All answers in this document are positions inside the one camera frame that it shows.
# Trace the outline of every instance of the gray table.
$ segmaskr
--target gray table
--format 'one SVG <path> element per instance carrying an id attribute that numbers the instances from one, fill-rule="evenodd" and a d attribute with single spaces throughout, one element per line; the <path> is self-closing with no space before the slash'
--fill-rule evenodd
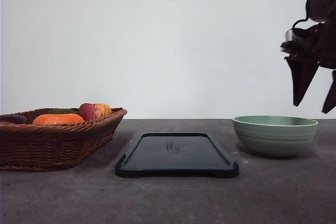
<path id="1" fill-rule="evenodd" d="M 210 132 L 240 175 L 117 177 L 114 165 L 139 131 Z M 336 223 L 335 137 L 336 120 L 320 120 L 315 145 L 269 159 L 240 146 L 230 120 L 123 120 L 74 169 L 0 172 L 1 223 Z"/>

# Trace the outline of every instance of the apple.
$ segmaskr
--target apple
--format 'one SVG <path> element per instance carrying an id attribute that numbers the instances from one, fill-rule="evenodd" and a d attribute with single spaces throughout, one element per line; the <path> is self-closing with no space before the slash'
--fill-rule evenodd
<path id="1" fill-rule="evenodd" d="M 85 120 L 90 121 L 102 116 L 112 114 L 110 106 L 105 103 L 83 103 L 78 110 L 78 114 Z"/>

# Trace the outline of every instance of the woven basket rim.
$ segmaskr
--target woven basket rim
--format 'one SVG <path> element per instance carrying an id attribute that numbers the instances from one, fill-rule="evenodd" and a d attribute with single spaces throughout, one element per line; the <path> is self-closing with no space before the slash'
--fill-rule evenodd
<path id="1" fill-rule="evenodd" d="M 24 114 L 36 112 L 39 110 L 51 110 L 53 108 L 43 108 L 36 109 L 25 112 L 17 112 L 13 114 Z M 124 108 L 112 108 L 113 113 L 108 116 L 102 116 L 95 120 L 85 121 L 83 123 L 77 124 L 53 124 L 53 125 L 43 125 L 43 124 L 13 124 L 13 123 L 3 123 L 0 126 L 0 133 L 14 133 L 14 132 L 86 132 L 96 127 L 103 127 L 113 121 L 121 119 L 127 114 L 127 110 Z"/>

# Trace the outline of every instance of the plastic tray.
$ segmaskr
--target plastic tray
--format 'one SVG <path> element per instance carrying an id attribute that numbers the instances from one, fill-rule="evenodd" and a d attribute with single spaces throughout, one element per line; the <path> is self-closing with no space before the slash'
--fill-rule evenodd
<path id="1" fill-rule="evenodd" d="M 144 133 L 115 165 L 115 173 L 230 178 L 239 174 L 239 166 L 208 133 Z"/>

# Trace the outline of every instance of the green bowl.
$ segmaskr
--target green bowl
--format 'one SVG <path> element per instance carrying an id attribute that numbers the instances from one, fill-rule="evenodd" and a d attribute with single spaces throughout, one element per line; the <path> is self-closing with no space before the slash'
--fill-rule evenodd
<path id="1" fill-rule="evenodd" d="M 273 157 L 297 155 L 316 136 L 318 122 L 287 116 L 252 115 L 233 119 L 235 132 L 249 150 Z"/>

